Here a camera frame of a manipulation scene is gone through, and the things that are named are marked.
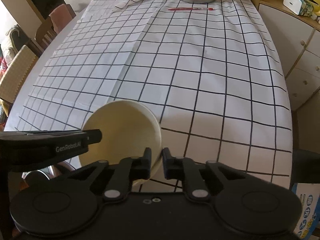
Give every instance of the drawer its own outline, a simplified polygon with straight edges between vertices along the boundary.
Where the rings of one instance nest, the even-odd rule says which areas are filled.
[[[320,31],[316,31],[313,35],[307,50],[320,57]]]
[[[259,5],[259,13],[272,37],[286,76],[304,49],[313,28],[287,13],[263,4]]]
[[[320,78],[320,57],[306,50],[298,61],[296,68]]]
[[[286,79],[291,110],[295,111],[320,86],[320,78],[294,68]]]

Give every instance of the metal base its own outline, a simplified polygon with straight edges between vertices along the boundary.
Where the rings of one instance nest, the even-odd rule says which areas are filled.
[[[183,2],[187,2],[187,3],[197,3],[197,4],[200,4],[200,3],[209,3],[209,2],[213,2],[215,0],[181,0]]]

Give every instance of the tissue box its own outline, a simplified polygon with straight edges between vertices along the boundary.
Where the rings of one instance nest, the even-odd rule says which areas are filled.
[[[301,0],[283,0],[283,5],[292,10],[296,15],[299,15],[302,1]]]
[[[311,16],[313,6],[307,0],[283,0],[283,5],[296,15]]]

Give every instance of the grid tablecloth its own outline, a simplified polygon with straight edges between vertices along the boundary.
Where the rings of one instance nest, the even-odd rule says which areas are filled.
[[[278,54],[250,0],[92,0],[41,71],[17,130],[82,128],[116,99],[145,104],[172,155],[289,186],[292,123]],[[181,190],[162,170],[142,191]]]

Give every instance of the screw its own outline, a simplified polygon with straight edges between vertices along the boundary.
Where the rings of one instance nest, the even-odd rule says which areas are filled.
[[[152,201],[150,199],[144,199],[142,202],[145,203],[145,204],[151,204],[152,203]]]
[[[154,197],[154,198],[152,199],[152,201],[153,201],[153,202],[160,202],[160,201],[161,201],[161,199],[160,199],[160,198],[158,198],[158,197]]]
[[[204,189],[196,189],[192,192],[192,195],[197,198],[206,197],[208,192]]]
[[[105,191],[104,195],[108,198],[116,198],[121,195],[121,193],[115,189],[109,189]]]

